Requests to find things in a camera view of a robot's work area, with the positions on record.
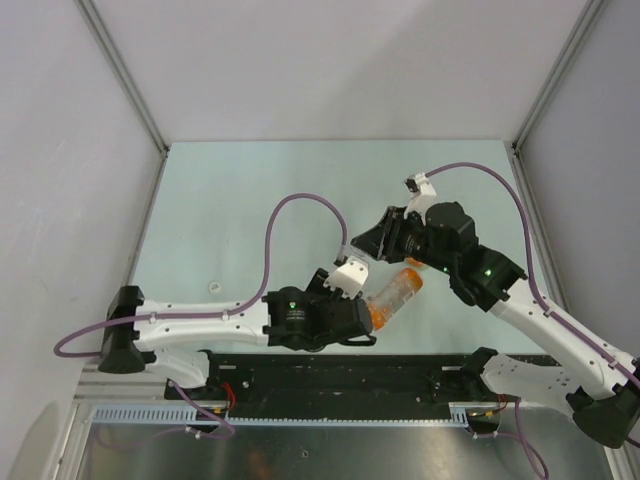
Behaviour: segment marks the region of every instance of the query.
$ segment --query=bolt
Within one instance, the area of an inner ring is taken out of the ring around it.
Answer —
[[[220,293],[221,290],[222,290],[222,285],[220,284],[220,282],[211,282],[209,284],[209,291],[211,293]]]

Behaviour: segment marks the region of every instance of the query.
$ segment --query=white wall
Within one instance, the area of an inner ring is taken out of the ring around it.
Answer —
[[[13,465],[11,478],[33,480],[81,369],[53,344],[104,319],[159,157],[73,2],[10,3],[0,15],[0,478]]]
[[[640,2],[611,2],[524,148],[573,314],[640,354]]]
[[[586,0],[96,0],[176,140],[511,140]]]

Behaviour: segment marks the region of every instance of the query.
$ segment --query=gray wall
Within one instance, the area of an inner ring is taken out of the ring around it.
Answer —
[[[573,315],[640,354],[640,2],[606,8],[523,159]]]
[[[159,156],[74,2],[0,10],[0,478],[37,480],[83,363],[53,345],[104,320]]]

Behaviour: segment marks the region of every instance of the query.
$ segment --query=light blue table surface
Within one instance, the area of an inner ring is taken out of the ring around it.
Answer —
[[[267,220],[294,192],[329,199],[349,236],[371,228],[388,205],[404,206],[409,175],[447,163],[486,165],[515,185],[507,153],[492,140],[393,140],[174,143],[163,173],[133,283],[146,298],[174,303],[242,301],[257,290]],[[522,227],[508,193],[485,173],[458,169],[433,177],[440,201],[458,201],[476,221],[482,244],[525,265]],[[322,205],[285,206],[272,237],[269,289],[304,289],[318,267],[333,268],[339,224]],[[371,261],[366,292],[375,292],[406,265]],[[425,285],[376,333],[371,348],[333,345],[323,353],[448,354],[491,347],[541,353],[510,325],[464,305],[443,274],[420,272]],[[541,288],[545,283],[536,259]],[[221,290],[209,286],[219,282]],[[218,343],[220,352],[291,353],[274,347]]]

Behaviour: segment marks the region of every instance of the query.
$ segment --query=transparent bottle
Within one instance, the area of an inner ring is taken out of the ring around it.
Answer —
[[[393,277],[368,302],[373,329],[380,330],[421,288],[422,278],[415,270],[405,268]]]

